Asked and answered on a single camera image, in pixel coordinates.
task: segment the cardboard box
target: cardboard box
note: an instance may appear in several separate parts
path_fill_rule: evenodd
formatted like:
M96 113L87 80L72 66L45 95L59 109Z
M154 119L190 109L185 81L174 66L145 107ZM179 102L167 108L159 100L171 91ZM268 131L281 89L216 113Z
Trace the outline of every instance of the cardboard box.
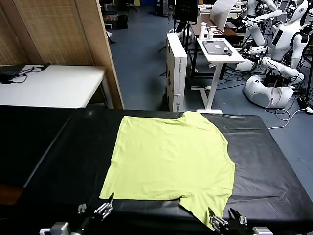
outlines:
M166 36L166 95L170 111L179 112L184 101L187 54L175 33Z

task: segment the wooden panel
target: wooden panel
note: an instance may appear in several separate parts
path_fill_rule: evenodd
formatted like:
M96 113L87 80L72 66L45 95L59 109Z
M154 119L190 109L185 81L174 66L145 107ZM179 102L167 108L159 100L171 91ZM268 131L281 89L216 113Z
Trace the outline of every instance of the wooden panel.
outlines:
M98 0L76 0L77 9L84 27L94 65L106 67L113 105L123 109L123 100L112 59L110 44Z
M92 65L74 0L14 0L44 63Z
M0 7L0 64L25 64L27 62L29 60Z
M0 204L8 206L16 204L23 190L24 188L0 184Z
M40 57L30 35L28 34L28 31L13 3L13 0L0 0L0 3L4 12L6 12L7 19L12 29L14 30L15 35L18 37L21 46L27 54L30 63L34 65L43 64L44 62Z

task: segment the t-shirt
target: t-shirt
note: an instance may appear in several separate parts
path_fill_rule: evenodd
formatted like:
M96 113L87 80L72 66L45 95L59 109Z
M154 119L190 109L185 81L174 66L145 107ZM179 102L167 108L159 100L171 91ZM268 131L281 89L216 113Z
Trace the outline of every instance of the t-shirt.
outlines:
M200 113L178 119L124 116L100 198L171 200L209 224L232 194L235 164L227 140Z

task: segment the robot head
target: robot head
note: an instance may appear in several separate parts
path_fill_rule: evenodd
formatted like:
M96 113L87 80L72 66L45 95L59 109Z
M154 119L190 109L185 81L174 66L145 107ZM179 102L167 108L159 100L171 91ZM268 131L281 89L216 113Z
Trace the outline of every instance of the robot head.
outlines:
M291 0L289 2L289 7L286 10L286 21L295 21L300 19L308 9L307 0Z

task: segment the white table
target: white table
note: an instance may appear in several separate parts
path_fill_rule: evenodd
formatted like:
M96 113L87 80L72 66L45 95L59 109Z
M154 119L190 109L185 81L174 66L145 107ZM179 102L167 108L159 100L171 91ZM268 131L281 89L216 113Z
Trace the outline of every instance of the white table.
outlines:
M24 70L33 66L38 65L26 65ZM0 84L0 105L86 107L104 75L104 67L50 65L42 72L28 73L24 83Z
M225 38L213 38L214 41L222 41L232 51L232 55L209 55L203 45L203 42L207 40L200 40L197 38L197 43L200 45L207 61L209 63L216 64L213 80L211 86L203 87L191 87L192 90L199 90L205 109L197 109L199 113L210 114L222 114L220 109L212 109L212 103L217 89L217 84L220 80L221 70L224 63L240 63L244 61L244 58L238 53L238 51L225 39ZM205 91L210 90L209 96L206 96Z
M198 9L199 9L199 15L209 15L211 13L212 10L212 6L207 5L209 8L204 7L203 5L198 5ZM236 19L238 18L238 14L242 12L242 9L240 8L232 8L230 10L230 13L228 15L228 18L233 18Z

